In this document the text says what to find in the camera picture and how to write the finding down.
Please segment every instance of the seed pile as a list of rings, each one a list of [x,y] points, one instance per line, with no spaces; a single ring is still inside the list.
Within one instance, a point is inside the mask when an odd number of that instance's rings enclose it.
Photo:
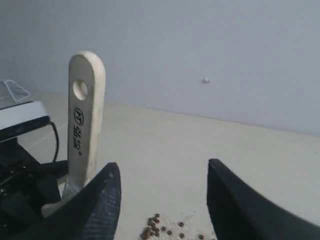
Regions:
[[[179,226],[178,233],[175,231],[173,235],[172,229],[168,226],[164,226],[160,224],[160,214],[156,213],[153,217],[149,217],[146,221],[146,227],[143,229],[142,233],[140,234],[140,240],[148,240],[150,238],[156,239],[161,237],[161,239],[166,239],[165,236],[170,237],[177,237],[177,240],[185,240],[188,239],[185,235],[184,227],[185,223],[180,221],[177,223]],[[194,237],[194,240],[216,240],[215,238],[205,238],[204,235],[199,234],[198,236]]]

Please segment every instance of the white wall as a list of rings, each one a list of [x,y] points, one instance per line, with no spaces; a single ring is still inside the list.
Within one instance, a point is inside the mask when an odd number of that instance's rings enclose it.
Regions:
[[[0,4],[2,78],[66,94],[68,61],[87,49],[108,100],[320,135],[318,0]]]

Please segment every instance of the small white dot on wall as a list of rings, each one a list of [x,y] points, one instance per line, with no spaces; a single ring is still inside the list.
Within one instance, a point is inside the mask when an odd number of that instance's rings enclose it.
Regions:
[[[202,83],[209,84],[209,83],[211,83],[211,80],[209,78],[205,77],[204,79],[202,79]]]

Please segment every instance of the beige table surface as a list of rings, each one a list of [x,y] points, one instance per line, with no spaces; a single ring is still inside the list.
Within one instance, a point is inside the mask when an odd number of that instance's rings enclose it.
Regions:
[[[36,92],[32,98],[43,101],[56,123],[58,159],[67,159],[67,97]],[[52,160],[50,127],[19,141],[40,162]],[[121,171],[116,240],[136,239],[146,218],[156,212],[164,224],[185,220],[189,237],[203,232],[209,239],[210,158],[221,159],[262,195],[320,225],[319,137],[107,103],[99,144],[98,170],[117,162]]]

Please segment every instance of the wooden handle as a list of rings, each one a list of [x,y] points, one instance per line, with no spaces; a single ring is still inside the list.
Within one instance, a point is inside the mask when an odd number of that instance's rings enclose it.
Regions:
[[[81,190],[96,173],[106,71],[100,58],[82,51],[69,62],[68,182]]]

